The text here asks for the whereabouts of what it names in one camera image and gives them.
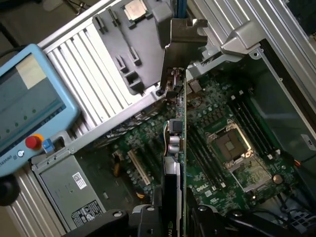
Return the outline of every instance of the motherboard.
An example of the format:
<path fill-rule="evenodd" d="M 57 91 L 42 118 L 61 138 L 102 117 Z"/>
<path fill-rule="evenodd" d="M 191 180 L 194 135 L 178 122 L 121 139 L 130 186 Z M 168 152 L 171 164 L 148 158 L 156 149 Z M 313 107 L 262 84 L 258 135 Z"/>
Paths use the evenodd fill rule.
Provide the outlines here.
<path fill-rule="evenodd" d="M 161 184 L 162 155 L 179 153 L 185 146 L 187 154 L 180 153 L 179 160 L 186 168 L 186 186 L 198 203 L 212 205 L 221 214 L 251 209 L 296 185 L 292 165 L 252 103 L 255 89 L 245 89 L 229 77 L 206 75 L 190 81 L 185 93 L 186 100 L 178 96 L 160 101 L 157 114 L 139 125 L 122 124 L 128 132 L 109 145 L 96 143 L 92 151 L 82 152 L 80 163 L 102 160 L 113 183 L 123 184 L 116 185 L 121 195 L 104 195 L 109 179 L 86 173 L 103 187 L 100 200 L 106 209 L 151 203 Z M 187 124 L 182 134 L 186 144 L 165 133 L 170 123 Z"/>

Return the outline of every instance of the capacitor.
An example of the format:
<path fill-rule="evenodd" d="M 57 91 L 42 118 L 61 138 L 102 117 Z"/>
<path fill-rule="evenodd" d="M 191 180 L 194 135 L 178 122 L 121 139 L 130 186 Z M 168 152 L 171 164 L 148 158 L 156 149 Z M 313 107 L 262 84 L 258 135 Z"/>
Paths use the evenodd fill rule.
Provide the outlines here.
<path fill-rule="evenodd" d="M 180 144 L 180 137 L 178 137 L 178 136 L 170 136 L 169 144 L 178 146 Z"/>
<path fill-rule="evenodd" d="M 283 183 L 283 178 L 282 178 L 282 176 L 279 175 L 279 174 L 275 174 L 275 175 L 273 176 L 272 180 L 273 180 L 273 182 L 274 182 L 275 184 L 281 184 L 281 183 Z"/>
<path fill-rule="evenodd" d="M 168 151 L 171 154 L 176 154 L 179 153 L 179 146 L 175 146 L 175 145 L 170 145 L 168 146 Z"/>

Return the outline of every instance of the barcode label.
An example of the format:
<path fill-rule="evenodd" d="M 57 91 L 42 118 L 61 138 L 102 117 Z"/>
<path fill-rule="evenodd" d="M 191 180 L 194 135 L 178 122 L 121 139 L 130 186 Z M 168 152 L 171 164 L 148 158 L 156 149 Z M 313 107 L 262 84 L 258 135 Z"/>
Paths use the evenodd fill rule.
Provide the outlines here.
<path fill-rule="evenodd" d="M 85 181 L 83 180 L 83 178 L 79 172 L 74 174 L 73 178 L 74 178 L 76 184 L 78 185 L 78 187 L 80 188 L 80 190 L 83 189 L 84 187 L 87 187 L 87 184 L 85 183 Z"/>

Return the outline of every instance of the red emergency stop button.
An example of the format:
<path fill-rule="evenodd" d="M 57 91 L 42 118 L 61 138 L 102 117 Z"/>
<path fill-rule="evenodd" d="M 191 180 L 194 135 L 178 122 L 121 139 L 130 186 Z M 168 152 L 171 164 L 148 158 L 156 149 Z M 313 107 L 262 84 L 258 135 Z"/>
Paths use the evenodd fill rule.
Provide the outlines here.
<path fill-rule="evenodd" d="M 27 148 L 36 150 L 41 148 L 41 139 L 37 136 L 30 136 L 25 139 L 25 145 Z"/>

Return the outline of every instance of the metal bracket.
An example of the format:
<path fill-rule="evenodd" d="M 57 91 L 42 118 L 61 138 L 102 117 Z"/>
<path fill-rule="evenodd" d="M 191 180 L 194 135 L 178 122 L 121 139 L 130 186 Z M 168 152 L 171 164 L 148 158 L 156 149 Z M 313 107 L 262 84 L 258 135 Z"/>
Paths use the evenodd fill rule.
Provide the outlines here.
<path fill-rule="evenodd" d="M 172 19 L 170 44 L 165 47 L 160 89 L 165 91 L 168 81 L 173 83 L 174 68 L 186 69 L 207 44 L 207 36 L 198 34 L 198 28 L 207 27 L 207 20 Z"/>
<path fill-rule="evenodd" d="M 257 25 L 252 21 L 247 21 L 230 33 L 226 42 L 221 46 L 221 50 L 227 54 L 246 55 L 258 48 L 259 42 L 263 39 L 264 36 Z"/>

